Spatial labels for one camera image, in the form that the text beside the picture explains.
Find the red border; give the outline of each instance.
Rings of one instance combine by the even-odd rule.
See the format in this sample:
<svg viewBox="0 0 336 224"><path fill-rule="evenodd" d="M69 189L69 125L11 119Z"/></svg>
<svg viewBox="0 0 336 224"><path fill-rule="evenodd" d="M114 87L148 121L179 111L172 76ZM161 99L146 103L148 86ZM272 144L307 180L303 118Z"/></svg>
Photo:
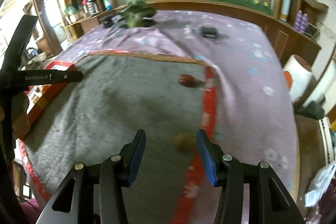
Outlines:
<svg viewBox="0 0 336 224"><path fill-rule="evenodd" d="M52 68L53 65L70 66L73 64L68 63L68 62L62 62L62 61L53 61L46 67L46 69ZM203 106L202 129L204 129L207 132L210 140L212 140L214 128L215 128L215 119L216 119L216 90L215 90L214 85L209 84L213 81L213 78L214 78L214 73L212 71L212 68L209 66L204 67L204 75L205 75L206 83L208 84L207 84L207 88L204 91L203 100L202 100L202 106ZM20 150L21 150L22 159L24 160L24 163L26 164L27 171L29 175L31 176L32 181L36 185L40 195L47 202L50 199L51 194L46 191L44 184L36 176L34 169L32 167L32 164L28 159L25 144L21 140L20 140ZM202 181L202 178L203 178L203 174L204 172L203 172L201 158L199 157L198 153L196 153L194 159L192 160L191 168L188 168L188 171L186 172L185 185L186 186L196 185L197 187L199 187ZM190 197L187 195L188 191L185 192L184 189L181 192L182 194L179 197L179 200L176 204L175 212L173 214L172 220L170 221L171 224L187 224L187 222L189 221L190 215L192 213L193 207L194 207L194 203L195 203L197 195Z"/></svg>

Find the gray cloth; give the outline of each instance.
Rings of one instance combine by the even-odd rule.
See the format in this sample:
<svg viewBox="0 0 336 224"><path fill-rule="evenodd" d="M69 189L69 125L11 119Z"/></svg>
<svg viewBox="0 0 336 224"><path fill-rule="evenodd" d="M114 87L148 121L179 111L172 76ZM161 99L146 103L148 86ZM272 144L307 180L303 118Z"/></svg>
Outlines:
<svg viewBox="0 0 336 224"><path fill-rule="evenodd" d="M204 68L120 56L88 56L76 67L84 80L67 85L25 140L36 175L53 193L75 163L102 162L144 129L137 180L123 189L127 215L130 223L168 223L194 156L178 152L172 138L194 136L202 115L202 90L177 79L202 79Z"/></svg>

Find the artificial plant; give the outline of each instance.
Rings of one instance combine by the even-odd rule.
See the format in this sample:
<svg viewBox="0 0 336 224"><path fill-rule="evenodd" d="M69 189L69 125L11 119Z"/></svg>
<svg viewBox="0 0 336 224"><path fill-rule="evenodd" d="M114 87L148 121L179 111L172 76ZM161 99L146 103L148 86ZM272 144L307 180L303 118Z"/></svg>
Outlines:
<svg viewBox="0 0 336 224"><path fill-rule="evenodd" d="M156 24L151 18L156 10L144 1L129 2L127 7L119 12L120 28L150 27Z"/></svg>

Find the silver screw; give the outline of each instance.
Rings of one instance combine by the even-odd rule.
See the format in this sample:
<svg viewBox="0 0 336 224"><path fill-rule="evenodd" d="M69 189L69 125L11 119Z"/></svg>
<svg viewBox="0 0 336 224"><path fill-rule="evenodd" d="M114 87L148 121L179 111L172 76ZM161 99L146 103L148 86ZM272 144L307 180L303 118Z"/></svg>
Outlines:
<svg viewBox="0 0 336 224"><path fill-rule="evenodd" d="M223 156L223 160L230 161L230 160L232 160L232 156L229 155L229 154L225 154L225 155Z"/></svg>
<svg viewBox="0 0 336 224"><path fill-rule="evenodd" d="M269 164L268 164L266 161L262 161L262 162L260 163L260 167L266 169L266 168L269 167Z"/></svg>
<svg viewBox="0 0 336 224"><path fill-rule="evenodd" d="M75 165L75 169L76 169L76 170L81 170L83 167L84 167L84 164L81 163L81 162L79 162L79 163L77 163L77 164Z"/></svg>
<svg viewBox="0 0 336 224"><path fill-rule="evenodd" d="M121 156L119 154L115 154L111 157L112 161L119 161L121 159Z"/></svg>

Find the black cable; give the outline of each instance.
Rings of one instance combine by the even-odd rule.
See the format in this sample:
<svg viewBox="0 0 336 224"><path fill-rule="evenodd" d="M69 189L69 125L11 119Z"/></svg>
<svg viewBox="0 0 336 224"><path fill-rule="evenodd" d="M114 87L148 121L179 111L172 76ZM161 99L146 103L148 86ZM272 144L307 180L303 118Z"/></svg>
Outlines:
<svg viewBox="0 0 336 224"><path fill-rule="evenodd" d="M34 208L35 211L37 211L38 213L41 213L41 211L39 211L34 205L32 205L29 201L25 200L24 198L21 198L19 196L16 196L17 198L23 200L24 202L27 202L30 206L32 206Z"/></svg>

